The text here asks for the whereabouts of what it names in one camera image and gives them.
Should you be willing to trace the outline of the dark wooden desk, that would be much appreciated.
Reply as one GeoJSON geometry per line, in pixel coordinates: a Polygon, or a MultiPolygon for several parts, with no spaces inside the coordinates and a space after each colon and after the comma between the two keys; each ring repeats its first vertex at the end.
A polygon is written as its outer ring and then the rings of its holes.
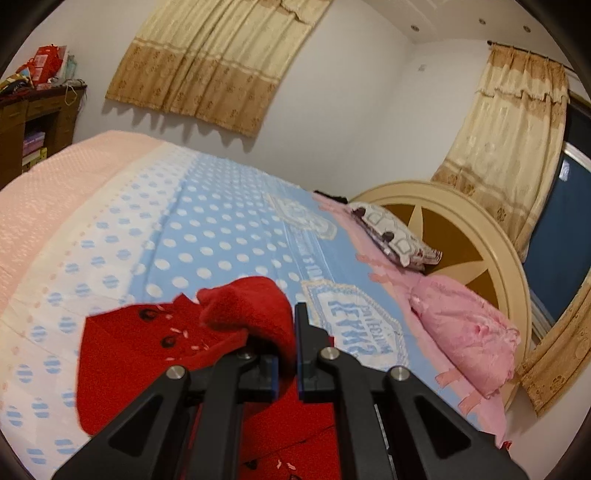
{"type": "Polygon", "coordinates": [[[20,91],[1,98],[1,188],[28,170],[23,159],[40,149],[47,156],[73,143],[87,86],[20,91]]]}

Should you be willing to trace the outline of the blue pink polka-dot bedsheet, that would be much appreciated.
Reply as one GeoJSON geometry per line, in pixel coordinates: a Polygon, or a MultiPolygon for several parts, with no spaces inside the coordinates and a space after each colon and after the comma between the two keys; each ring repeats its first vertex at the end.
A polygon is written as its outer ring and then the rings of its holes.
{"type": "Polygon", "coordinates": [[[407,366],[475,427],[503,439],[484,398],[408,302],[394,265],[345,206],[252,167],[109,131],[1,192],[1,430],[48,479],[87,434],[77,370],[88,316],[266,276],[363,364],[407,366]]]}

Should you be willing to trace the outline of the beige window curtain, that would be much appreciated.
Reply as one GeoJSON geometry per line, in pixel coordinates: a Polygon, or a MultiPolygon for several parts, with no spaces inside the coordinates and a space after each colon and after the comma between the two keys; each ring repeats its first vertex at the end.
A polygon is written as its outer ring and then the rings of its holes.
{"type": "Polygon", "coordinates": [[[284,74],[330,5],[163,1],[135,34],[105,97],[254,138],[284,74]]]}

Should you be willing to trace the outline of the beige side curtain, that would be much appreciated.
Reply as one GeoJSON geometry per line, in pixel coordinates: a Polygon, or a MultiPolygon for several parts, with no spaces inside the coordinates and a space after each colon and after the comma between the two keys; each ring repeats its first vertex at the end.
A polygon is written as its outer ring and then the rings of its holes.
{"type": "Polygon", "coordinates": [[[432,177],[483,207],[520,257],[554,182],[568,104],[561,64],[492,46],[470,110],[432,177]]]}

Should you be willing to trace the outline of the red gift bag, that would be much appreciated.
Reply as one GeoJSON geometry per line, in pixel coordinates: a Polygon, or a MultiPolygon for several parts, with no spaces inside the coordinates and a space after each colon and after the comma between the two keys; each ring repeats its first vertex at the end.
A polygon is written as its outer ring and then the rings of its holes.
{"type": "Polygon", "coordinates": [[[66,52],[66,45],[50,44],[37,49],[31,63],[31,78],[35,87],[47,84],[51,78],[59,76],[66,52]]]}

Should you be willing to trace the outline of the cream wooden headboard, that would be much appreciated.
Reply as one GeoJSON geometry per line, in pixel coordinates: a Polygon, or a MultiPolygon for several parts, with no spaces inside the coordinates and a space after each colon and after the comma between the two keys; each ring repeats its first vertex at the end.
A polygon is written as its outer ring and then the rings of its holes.
{"type": "Polygon", "coordinates": [[[428,246],[442,253],[423,271],[400,270],[379,248],[358,255],[370,266],[370,280],[408,305],[408,291],[424,276],[445,276],[464,285],[501,311],[519,330],[514,364],[531,346],[532,313],[528,283],[517,252],[505,232],[480,205],[442,184],[401,181],[374,187],[349,203],[379,206],[396,216],[428,246]]]}

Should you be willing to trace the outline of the patterned white pillow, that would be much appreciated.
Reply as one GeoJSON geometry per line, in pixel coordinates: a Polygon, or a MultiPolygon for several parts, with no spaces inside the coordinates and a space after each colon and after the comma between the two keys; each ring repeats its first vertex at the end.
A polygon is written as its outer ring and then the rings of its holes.
{"type": "Polygon", "coordinates": [[[442,252],[424,243],[386,208],[366,202],[352,202],[346,207],[381,251],[399,266],[424,271],[442,260],[442,252]]]}

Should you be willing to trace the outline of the dark window pane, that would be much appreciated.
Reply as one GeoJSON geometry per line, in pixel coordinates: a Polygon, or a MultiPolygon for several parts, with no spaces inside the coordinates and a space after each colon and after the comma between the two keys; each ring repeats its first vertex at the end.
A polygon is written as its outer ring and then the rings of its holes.
{"type": "Polygon", "coordinates": [[[524,268],[534,307],[555,324],[590,268],[590,158],[570,143],[563,146],[524,268]]]}

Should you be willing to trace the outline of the pink folded blanket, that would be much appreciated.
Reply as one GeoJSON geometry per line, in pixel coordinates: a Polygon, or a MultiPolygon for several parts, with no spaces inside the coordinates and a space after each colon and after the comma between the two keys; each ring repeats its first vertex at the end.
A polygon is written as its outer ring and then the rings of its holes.
{"type": "Polygon", "coordinates": [[[440,350],[484,397],[513,378],[521,335],[487,300],[452,278],[435,275],[419,280],[409,303],[440,350]]]}

